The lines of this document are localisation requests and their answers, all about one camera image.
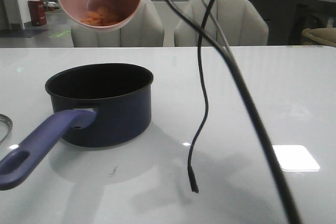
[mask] pot rim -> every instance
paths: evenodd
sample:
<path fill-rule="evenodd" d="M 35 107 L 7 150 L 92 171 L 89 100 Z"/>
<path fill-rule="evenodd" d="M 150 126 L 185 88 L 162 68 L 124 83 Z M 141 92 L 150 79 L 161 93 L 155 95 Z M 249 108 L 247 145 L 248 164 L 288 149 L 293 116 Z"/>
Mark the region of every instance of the pot rim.
<path fill-rule="evenodd" d="M 81 98 L 65 97 L 65 96 L 62 96 L 62 95 L 55 94 L 55 93 L 51 92 L 50 89 L 49 89 L 50 82 L 53 81 L 56 77 L 58 77 L 58 76 L 60 76 L 60 75 L 62 75 L 64 73 L 75 71 L 75 70 L 81 69 L 81 68 L 88 68 L 88 67 L 91 67 L 91 66 L 101 66 L 101 65 L 128 65 L 128 66 L 134 66 L 134 67 L 137 67 L 137 68 L 141 68 L 142 70 L 144 70 L 146 73 L 149 74 L 150 80 L 149 80 L 149 82 L 146 85 L 144 85 L 143 87 L 141 87 L 139 89 L 136 89 L 136 90 L 134 90 L 132 92 L 129 92 L 129 93 L 126 93 L 126 94 L 122 94 L 122 95 L 116 95 L 114 97 L 93 98 L 93 99 L 86 99 L 86 98 L 85 99 L 81 99 Z M 98 64 L 82 65 L 82 66 L 77 66 L 77 67 L 73 67 L 73 68 L 69 68 L 69 69 L 63 70 L 63 71 L 61 71 L 61 72 L 59 72 L 59 73 L 51 76 L 46 81 L 45 89 L 46 89 L 47 93 L 50 96 L 52 96 L 52 97 L 58 97 L 58 98 L 62 98 L 62 99 L 72 99 L 72 100 L 77 100 L 77 101 L 103 101 L 103 100 L 109 100 L 109 99 L 112 99 L 112 98 L 121 98 L 121 97 L 125 97 L 125 96 L 128 96 L 128 95 L 131 95 L 133 93 L 139 92 L 140 90 L 145 89 L 148 86 L 150 86 L 153 83 L 153 80 L 154 80 L 153 73 L 150 70 L 148 70 L 147 68 L 139 66 L 139 65 L 130 64 L 130 63 L 114 63 L 114 62 L 113 63 L 98 63 Z"/>

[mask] white tabletop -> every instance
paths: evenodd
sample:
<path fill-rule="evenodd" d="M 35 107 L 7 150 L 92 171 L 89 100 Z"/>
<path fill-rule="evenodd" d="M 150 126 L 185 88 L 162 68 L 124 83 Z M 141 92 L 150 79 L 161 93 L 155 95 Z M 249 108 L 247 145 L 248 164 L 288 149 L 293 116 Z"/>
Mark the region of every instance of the white tabletop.
<path fill-rule="evenodd" d="M 275 145 L 303 145 L 315 172 L 285 172 L 304 223 L 336 223 L 336 49 L 234 47 Z M 154 74 L 152 122 L 136 139 L 88 149 L 59 141 L 18 187 L 0 191 L 5 224 L 286 223 L 269 168 L 222 59 L 203 49 L 208 121 L 195 48 L 0 49 L 0 113 L 13 132 L 0 158 L 52 114 L 45 81 L 80 65 L 126 62 Z"/>

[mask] carrot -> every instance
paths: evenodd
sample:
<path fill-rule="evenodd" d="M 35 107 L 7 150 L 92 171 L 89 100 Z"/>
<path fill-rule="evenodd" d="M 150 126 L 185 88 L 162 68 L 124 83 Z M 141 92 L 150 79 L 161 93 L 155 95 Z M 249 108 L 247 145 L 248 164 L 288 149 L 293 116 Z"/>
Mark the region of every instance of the carrot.
<path fill-rule="evenodd" d="M 92 26 L 101 25 L 101 18 L 97 18 L 97 19 L 94 19 L 94 20 L 90 21 L 90 25 L 92 25 Z"/>
<path fill-rule="evenodd" d="M 93 18 L 88 17 L 88 18 L 82 18 L 80 21 L 81 21 L 81 22 L 90 22 L 90 21 L 92 21 L 92 20 L 93 20 Z"/>
<path fill-rule="evenodd" d="M 92 11 L 92 10 L 88 10 L 88 11 L 87 11 L 87 14 L 88 14 L 88 16 L 91 17 L 91 18 L 101 18 L 101 15 L 100 15 L 99 13 L 94 12 L 94 11 Z"/>

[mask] wire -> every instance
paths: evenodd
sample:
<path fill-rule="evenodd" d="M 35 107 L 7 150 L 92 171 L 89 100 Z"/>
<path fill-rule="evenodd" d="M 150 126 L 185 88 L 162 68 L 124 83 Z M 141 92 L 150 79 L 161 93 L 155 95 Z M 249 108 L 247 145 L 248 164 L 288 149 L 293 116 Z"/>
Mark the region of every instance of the wire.
<path fill-rule="evenodd" d="M 211 8 L 212 8 L 212 6 L 213 6 L 214 3 L 215 3 L 215 0 L 210 0 L 209 5 L 207 5 L 204 2 L 204 5 L 206 6 L 206 11 L 205 11 L 205 14 L 204 14 L 204 17 L 203 17 L 203 20 L 202 20 L 202 24 L 201 24 L 201 27 L 203 29 L 205 29 L 205 25 L 206 25 L 207 19 L 209 17 L 209 14 L 211 14 Z M 204 110 L 204 116 L 203 116 L 202 122 L 199 125 L 199 127 L 197 129 L 197 132 L 196 132 L 196 134 L 195 134 L 195 136 L 194 136 L 194 138 L 192 140 L 192 143 L 190 145 L 189 154 L 188 154 L 188 160 L 187 160 L 187 170 L 188 170 L 188 174 L 189 174 L 189 181 L 190 181 L 191 189 L 195 193 L 199 192 L 199 188 L 198 188 L 198 185 L 197 185 L 197 182 L 196 182 L 196 177 L 195 177 L 193 168 L 191 166 L 191 159 L 192 159 L 192 155 L 193 155 L 194 145 L 195 145 L 195 143 L 196 143 L 196 141 L 198 139 L 198 136 L 200 135 L 200 133 L 201 133 L 203 127 L 204 127 L 204 124 L 205 124 L 205 122 L 207 120 L 208 113 L 209 113 L 209 101 L 208 101 L 208 96 L 207 96 L 207 92 L 206 92 L 206 88 L 205 88 L 205 82 L 204 82 L 201 48 L 202 48 L 202 35 L 199 34 L 198 42 L 197 42 L 197 63 L 198 63 L 198 71 L 199 71 L 199 75 L 200 75 L 200 82 L 201 82 L 201 87 L 202 87 L 202 93 L 203 93 L 203 97 L 204 97 L 205 110 Z"/>
<path fill-rule="evenodd" d="M 172 0 L 165 0 L 165 1 L 172 9 L 172 11 L 174 11 L 181 19 L 183 19 L 187 24 L 189 24 L 198 33 L 200 33 L 218 51 L 223 60 L 226 62 L 226 65 L 229 68 L 229 71 L 235 81 L 239 94 L 243 100 L 244 106 L 248 112 L 251 123 L 253 124 L 253 127 L 256 131 L 262 150 L 264 151 L 264 155 L 270 167 L 270 171 L 276 184 L 282 205 L 284 207 L 287 220 L 290 224 L 301 224 L 302 222 L 300 216 L 298 214 L 293 197 L 287 185 L 285 176 L 283 175 L 280 165 L 275 156 L 272 143 L 268 137 L 268 134 L 261 121 L 256 106 L 244 82 L 244 78 L 240 73 L 240 69 L 236 64 L 234 58 L 231 57 L 230 55 L 225 54 L 225 50 L 223 50 L 222 46 L 206 30 L 200 27 L 196 21 L 184 15 L 182 11 L 173 3 Z"/>
<path fill-rule="evenodd" d="M 202 1 L 203 6 L 205 7 L 205 9 L 207 9 L 208 8 L 208 4 L 205 2 L 205 0 L 201 0 L 201 1 Z M 220 37 L 221 37 L 221 39 L 222 39 L 222 41 L 224 43 L 224 48 L 226 49 L 226 53 L 230 54 L 233 57 L 233 54 L 231 52 L 229 43 L 227 42 L 227 39 L 226 39 L 226 37 L 225 37 L 225 35 L 223 33 L 222 28 L 220 27 L 220 25 L 219 25 L 219 23 L 217 21 L 217 19 L 214 17 L 214 15 L 211 12 L 209 13 L 209 15 L 210 15 L 210 18 L 213 21 L 214 25 L 216 26 L 216 29 L 217 29 L 217 31 L 218 31 L 218 33 L 219 33 L 219 35 L 220 35 Z"/>

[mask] saucepan handle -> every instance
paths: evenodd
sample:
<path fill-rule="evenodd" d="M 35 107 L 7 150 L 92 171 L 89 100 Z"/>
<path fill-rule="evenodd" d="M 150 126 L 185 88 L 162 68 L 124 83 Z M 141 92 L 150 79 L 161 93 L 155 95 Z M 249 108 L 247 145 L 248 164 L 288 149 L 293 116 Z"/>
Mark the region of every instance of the saucepan handle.
<path fill-rule="evenodd" d="M 0 161 L 0 190 L 21 184 L 70 127 L 89 126 L 96 118 L 92 109 L 63 110 L 45 119 Z"/>

